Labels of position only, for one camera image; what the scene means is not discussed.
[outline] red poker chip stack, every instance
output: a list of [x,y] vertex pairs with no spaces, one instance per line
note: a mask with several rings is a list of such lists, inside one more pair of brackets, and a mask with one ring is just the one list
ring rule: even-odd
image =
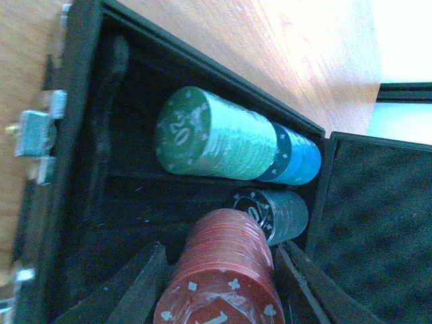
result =
[[246,213],[219,209],[191,231],[154,324],[284,324],[271,277],[273,260],[259,225]]

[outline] wooden surface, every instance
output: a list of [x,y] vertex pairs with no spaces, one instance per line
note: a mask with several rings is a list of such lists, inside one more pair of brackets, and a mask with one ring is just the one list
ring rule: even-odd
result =
[[[365,134],[381,70],[365,0],[121,0],[327,130]],[[28,109],[58,0],[2,0],[0,123]],[[0,285],[8,274],[25,162],[0,134]]]

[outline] poker chip case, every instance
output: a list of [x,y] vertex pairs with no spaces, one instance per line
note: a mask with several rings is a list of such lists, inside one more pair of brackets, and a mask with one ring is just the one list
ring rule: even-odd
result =
[[[51,72],[47,69],[47,79]],[[380,273],[389,267],[386,255],[392,253],[392,246],[384,244],[388,231],[369,233],[365,227],[375,228],[378,223],[384,228],[393,217],[396,226],[403,222],[400,226],[412,233],[413,241],[417,222],[430,229],[431,221],[421,217],[431,211],[431,146],[342,133],[325,138],[323,128],[291,107],[115,1],[74,2],[68,14],[62,67],[56,73],[58,88],[67,92],[67,105],[64,118],[56,122],[52,183],[42,186],[26,180],[23,192],[13,263],[32,267],[36,275],[20,286],[16,323],[105,323],[114,306],[100,308],[100,321],[93,322],[83,319],[86,311],[77,306],[86,300],[106,302],[98,290],[110,285],[118,288],[120,281],[112,278],[130,262],[138,262],[136,257],[142,253],[159,255],[161,245],[151,242],[160,242],[167,262],[155,264],[160,271],[150,271],[149,264],[140,261],[154,279],[153,293],[147,292],[143,301],[148,305],[148,314],[143,315],[147,322],[141,322],[151,323],[151,311],[161,295],[161,285],[155,283],[166,280],[194,223],[205,213],[223,208],[230,194],[243,187],[289,190],[306,202],[308,225],[294,242],[344,289],[349,288],[344,287],[347,283],[357,283],[357,263],[371,267],[379,260]],[[305,185],[286,186],[167,173],[153,149],[157,116],[170,94],[190,85],[313,141],[323,158],[318,176]],[[389,171],[392,165],[397,165],[398,172],[391,179],[374,173],[378,167]],[[404,199],[412,202],[409,211]],[[380,219],[371,215],[377,205],[383,206],[377,213]],[[401,219],[401,210],[410,217]],[[369,216],[351,216],[361,212]],[[426,229],[423,237],[432,231]],[[347,238],[361,241],[358,236],[368,241],[351,249],[349,244],[339,244]],[[405,248],[411,244],[407,238],[404,242]],[[431,246],[430,240],[424,241],[421,250],[430,251]],[[354,255],[361,255],[361,260]],[[352,277],[341,275],[347,263]],[[397,260],[391,264],[401,266]],[[431,276],[424,280],[425,287],[432,284]],[[354,298],[379,297],[373,288],[356,287],[350,290]],[[407,302],[406,309],[416,305],[422,309],[424,298],[408,302],[404,294],[422,296],[423,288],[407,287],[411,290],[395,287],[400,300]],[[395,307],[371,305],[382,317]]]

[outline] white surface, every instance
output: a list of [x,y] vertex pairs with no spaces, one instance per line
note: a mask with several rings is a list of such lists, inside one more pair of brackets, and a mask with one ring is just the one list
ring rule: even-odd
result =
[[382,79],[432,82],[432,1],[372,0]]
[[376,103],[368,135],[432,145],[432,104]]

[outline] blue poker chip stack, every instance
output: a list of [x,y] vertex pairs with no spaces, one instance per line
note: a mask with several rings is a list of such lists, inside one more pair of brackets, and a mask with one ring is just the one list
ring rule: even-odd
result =
[[317,145],[282,125],[272,124],[277,135],[275,160],[257,180],[291,186],[307,184],[321,167]]

